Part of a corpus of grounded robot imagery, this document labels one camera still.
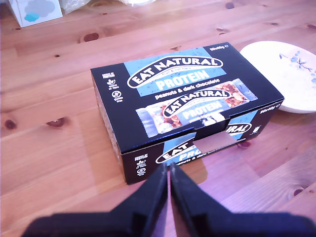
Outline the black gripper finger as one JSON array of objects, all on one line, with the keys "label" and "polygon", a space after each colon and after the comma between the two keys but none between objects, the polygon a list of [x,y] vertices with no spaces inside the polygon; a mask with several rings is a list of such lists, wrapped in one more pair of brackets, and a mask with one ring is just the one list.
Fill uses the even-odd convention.
[{"label": "black gripper finger", "polygon": [[204,192],[178,165],[170,165],[171,195],[192,237],[228,237],[231,212]]},{"label": "black gripper finger", "polygon": [[110,236],[152,236],[166,200],[167,167],[161,164],[137,191],[110,212]]}]

